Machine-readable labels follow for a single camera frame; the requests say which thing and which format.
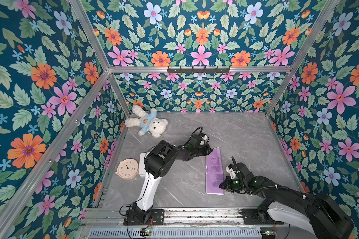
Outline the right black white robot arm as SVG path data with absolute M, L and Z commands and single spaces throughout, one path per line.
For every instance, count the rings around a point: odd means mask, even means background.
M 226 171 L 228 176 L 219 185 L 220 189 L 263 199 L 254 210 L 241 209 L 244 219 L 263 224 L 286 223 L 318 239 L 348 239 L 355 227 L 353 220 L 326 194 L 307 194 L 267 177 L 255 176 L 245 164 L 235 160 Z

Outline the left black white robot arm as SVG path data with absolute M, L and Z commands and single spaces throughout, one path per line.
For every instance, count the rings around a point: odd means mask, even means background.
M 176 160 L 188 162 L 195 157 L 207 156 L 213 149 L 209 137 L 204 133 L 192 134 L 182 145 L 172 145 L 162 140 L 144 157 L 145 181 L 136 207 L 149 211 L 154 204 L 154 196 L 160 180 L 169 172 Z

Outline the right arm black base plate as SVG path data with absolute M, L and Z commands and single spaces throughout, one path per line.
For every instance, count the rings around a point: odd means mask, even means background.
M 284 225 L 283 222 L 274 221 L 267 212 L 258 209 L 241 209 L 242 216 L 246 225 Z

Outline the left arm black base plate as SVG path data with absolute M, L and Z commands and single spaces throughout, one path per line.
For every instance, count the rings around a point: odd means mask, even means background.
M 151 209 L 147 212 L 129 209 L 126 212 L 124 226 L 162 226 L 164 224 L 165 210 Z

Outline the purple printed paper sheet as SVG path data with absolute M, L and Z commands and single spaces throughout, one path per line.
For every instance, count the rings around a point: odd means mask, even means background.
M 206 156 L 205 177 L 206 194 L 224 195 L 224 190 L 219 187 L 224 181 L 220 147 L 214 148 L 212 153 Z

